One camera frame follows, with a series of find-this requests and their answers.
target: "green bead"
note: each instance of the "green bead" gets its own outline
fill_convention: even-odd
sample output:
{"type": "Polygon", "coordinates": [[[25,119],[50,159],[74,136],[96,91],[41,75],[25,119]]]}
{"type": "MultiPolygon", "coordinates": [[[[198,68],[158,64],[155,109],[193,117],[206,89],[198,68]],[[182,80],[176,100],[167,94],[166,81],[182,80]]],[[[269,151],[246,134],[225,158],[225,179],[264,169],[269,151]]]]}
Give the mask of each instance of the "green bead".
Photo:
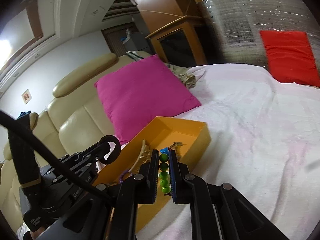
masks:
{"type": "Polygon", "coordinates": [[[167,194],[171,191],[170,187],[162,187],[161,188],[161,191],[164,193],[164,194],[167,194]]]}
{"type": "Polygon", "coordinates": [[[160,154],[159,160],[163,163],[166,163],[168,161],[168,156],[165,153],[160,154]]]}
{"type": "Polygon", "coordinates": [[[160,179],[167,179],[168,178],[168,173],[166,171],[161,171],[159,174],[160,179]]]}
{"type": "Polygon", "coordinates": [[[169,168],[169,165],[167,163],[160,163],[159,165],[159,169],[161,169],[161,171],[166,171],[169,168]]]}
{"type": "Polygon", "coordinates": [[[160,186],[161,187],[168,187],[169,186],[169,181],[167,181],[166,179],[161,179],[160,186]]]}

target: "headrest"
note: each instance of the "headrest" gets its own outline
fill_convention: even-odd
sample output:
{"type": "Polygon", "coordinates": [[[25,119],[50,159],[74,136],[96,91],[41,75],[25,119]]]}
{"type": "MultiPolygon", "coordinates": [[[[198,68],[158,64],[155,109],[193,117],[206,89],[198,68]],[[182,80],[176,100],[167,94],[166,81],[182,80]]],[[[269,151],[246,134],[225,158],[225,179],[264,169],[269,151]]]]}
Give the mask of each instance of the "headrest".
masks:
{"type": "Polygon", "coordinates": [[[76,68],[56,84],[52,92],[53,96],[60,98],[70,94],[94,76],[111,67],[117,59],[116,54],[107,53],[76,68]]]}
{"type": "MultiPolygon", "coordinates": [[[[34,128],[36,127],[37,123],[38,123],[38,114],[37,113],[31,113],[29,115],[30,118],[30,129],[34,130],[34,128]]],[[[11,160],[12,159],[12,155],[11,155],[11,150],[10,150],[10,145],[9,142],[7,142],[4,145],[4,149],[3,149],[3,156],[6,160],[11,160]]]]}

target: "red pillow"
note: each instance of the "red pillow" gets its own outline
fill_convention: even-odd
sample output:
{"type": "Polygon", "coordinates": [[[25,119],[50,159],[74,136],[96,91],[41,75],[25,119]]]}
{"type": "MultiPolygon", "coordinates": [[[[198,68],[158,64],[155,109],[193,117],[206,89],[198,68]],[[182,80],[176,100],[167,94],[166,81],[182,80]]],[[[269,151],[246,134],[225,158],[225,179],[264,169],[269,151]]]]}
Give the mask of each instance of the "red pillow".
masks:
{"type": "Polygon", "coordinates": [[[281,83],[320,87],[315,58],[305,32],[260,31],[269,72],[281,83]]]}

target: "black cable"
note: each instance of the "black cable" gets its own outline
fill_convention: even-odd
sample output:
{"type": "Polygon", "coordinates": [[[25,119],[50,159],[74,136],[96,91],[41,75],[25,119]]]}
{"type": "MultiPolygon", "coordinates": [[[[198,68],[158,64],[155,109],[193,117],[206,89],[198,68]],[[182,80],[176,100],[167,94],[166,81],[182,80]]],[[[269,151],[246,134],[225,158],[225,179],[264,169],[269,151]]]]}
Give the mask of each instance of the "black cable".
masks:
{"type": "Polygon", "coordinates": [[[71,182],[79,186],[80,188],[86,190],[87,192],[104,199],[108,204],[113,206],[112,198],[92,186],[90,183],[85,182],[83,179],[79,178],[71,170],[69,170],[65,165],[63,165],[52,152],[36,137],[33,135],[31,130],[18,123],[12,117],[0,110],[0,125],[4,126],[8,130],[11,130],[26,143],[28,143],[36,152],[38,152],[52,167],[54,167],[63,176],[69,179],[71,182]]]}

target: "blue bead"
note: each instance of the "blue bead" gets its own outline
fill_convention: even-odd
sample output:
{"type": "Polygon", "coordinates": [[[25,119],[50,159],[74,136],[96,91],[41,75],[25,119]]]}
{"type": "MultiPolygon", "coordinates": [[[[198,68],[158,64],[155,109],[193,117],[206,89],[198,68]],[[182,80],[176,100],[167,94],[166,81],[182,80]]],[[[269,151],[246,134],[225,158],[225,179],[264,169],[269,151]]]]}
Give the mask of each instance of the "blue bead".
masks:
{"type": "Polygon", "coordinates": [[[169,155],[169,148],[168,147],[163,148],[163,149],[160,150],[160,152],[169,155]]]}

